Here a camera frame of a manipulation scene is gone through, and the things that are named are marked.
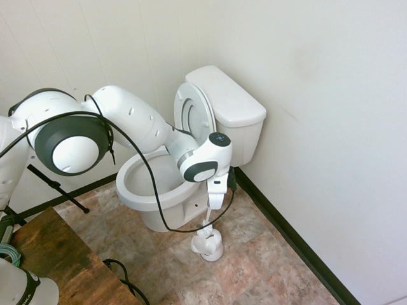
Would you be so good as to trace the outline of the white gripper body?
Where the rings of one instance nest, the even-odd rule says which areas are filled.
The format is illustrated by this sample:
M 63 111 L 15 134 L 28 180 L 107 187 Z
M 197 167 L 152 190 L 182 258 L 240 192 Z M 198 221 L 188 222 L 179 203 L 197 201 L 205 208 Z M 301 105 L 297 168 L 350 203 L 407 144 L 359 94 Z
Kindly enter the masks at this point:
M 225 194 L 228 188 L 228 173 L 220 176 L 213 176 L 207 180 L 207 190 L 209 194 Z

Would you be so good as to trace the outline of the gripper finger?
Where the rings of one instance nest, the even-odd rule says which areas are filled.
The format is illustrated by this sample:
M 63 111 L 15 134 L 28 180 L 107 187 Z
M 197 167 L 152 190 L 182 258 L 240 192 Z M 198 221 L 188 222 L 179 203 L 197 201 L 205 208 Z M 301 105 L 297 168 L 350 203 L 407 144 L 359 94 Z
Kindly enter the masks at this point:
M 224 194 L 208 194 L 208 207 L 211 210 L 220 210 L 224 201 Z

